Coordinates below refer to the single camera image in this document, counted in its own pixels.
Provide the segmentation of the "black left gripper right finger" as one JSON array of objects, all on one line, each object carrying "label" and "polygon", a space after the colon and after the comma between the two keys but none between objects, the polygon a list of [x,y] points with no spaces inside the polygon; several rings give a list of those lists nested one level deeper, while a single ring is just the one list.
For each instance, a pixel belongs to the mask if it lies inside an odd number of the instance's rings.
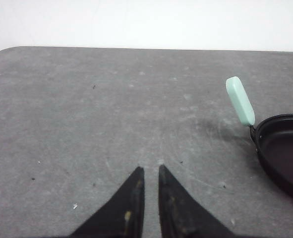
[{"label": "black left gripper right finger", "polygon": [[164,238],[233,237],[233,232],[193,199],[164,164],[159,167],[158,204]]}]

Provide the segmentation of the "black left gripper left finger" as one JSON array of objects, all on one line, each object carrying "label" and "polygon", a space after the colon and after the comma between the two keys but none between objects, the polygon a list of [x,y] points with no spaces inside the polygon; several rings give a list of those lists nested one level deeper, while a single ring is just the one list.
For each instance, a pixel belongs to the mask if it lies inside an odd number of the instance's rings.
[{"label": "black left gripper left finger", "polygon": [[137,167],[116,193],[71,238],[140,238],[145,207],[144,169]]}]

